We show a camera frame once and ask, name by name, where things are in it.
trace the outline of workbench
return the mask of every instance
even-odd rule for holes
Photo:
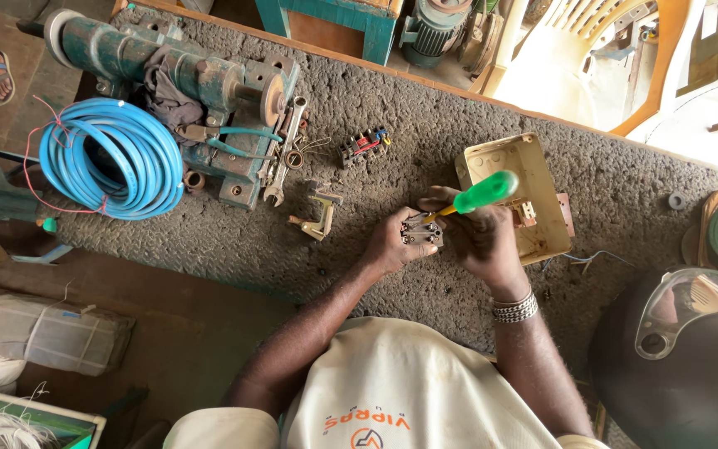
[[[350,269],[374,224],[396,209],[414,206],[430,185],[458,188],[454,158],[464,148],[516,134],[538,134],[557,192],[568,192],[576,237],[570,254],[588,257],[604,249],[634,265],[601,255],[582,265],[557,257],[546,270],[526,267],[551,332],[573,374],[585,378],[585,353],[603,309],[640,273],[681,262],[685,230],[697,222],[701,200],[718,189],[718,172],[672,158],[611,134],[526,114],[513,106],[373,63],[293,42],[155,0],[156,11],[119,0],[113,23],[137,22],[147,12],[179,22],[187,38],[225,59],[244,61],[268,51],[302,65],[296,94],[309,100],[309,135],[331,137],[308,154],[285,182],[278,207],[259,202],[254,211],[218,202],[219,182],[206,194],[185,195],[170,213],[142,221],[99,214],[58,217],[66,244],[142,264],[261,291],[280,301],[308,301]],[[342,170],[334,148],[359,130],[384,125],[393,145],[368,165]],[[331,233],[317,242],[289,215],[317,219],[306,197],[307,179],[331,181],[342,195]],[[682,192],[689,207],[670,209],[667,197]],[[54,204],[73,206],[54,192]],[[418,321],[482,352],[494,350],[488,291],[455,263],[451,242],[434,256],[386,276],[364,295],[354,316]]]

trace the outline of screwdriver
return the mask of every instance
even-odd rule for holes
[[[466,192],[456,195],[452,205],[425,217],[423,223],[430,223],[437,216],[445,216],[454,212],[468,213],[474,211],[475,208],[504,200],[514,195],[518,186],[519,178],[513,171],[500,170],[499,172],[494,172],[490,177],[467,189]]]

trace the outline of blue cable coil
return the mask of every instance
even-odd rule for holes
[[[46,179],[63,195],[92,210],[101,209],[106,198],[98,212],[121,220],[155,217],[179,203],[184,193],[179,147],[144,110],[91,98],[65,109],[60,120],[62,126],[46,126],[40,160]],[[114,159],[126,185],[95,167],[82,148],[88,136]]]

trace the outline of beige electrical box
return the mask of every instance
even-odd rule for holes
[[[535,133],[466,148],[456,157],[455,167],[462,190],[499,170],[517,173],[519,187],[511,198],[530,201],[536,214],[536,225],[514,230],[519,260],[523,265],[572,249],[562,207],[553,188],[553,178]]]

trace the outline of gray cloth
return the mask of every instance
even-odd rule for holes
[[[194,123],[204,124],[204,108],[198,100],[182,94],[168,76],[167,53],[171,46],[159,47],[146,62],[144,86],[146,88],[146,110],[171,130],[174,140],[184,146],[194,146],[191,141],[179,136],[176,126]]]

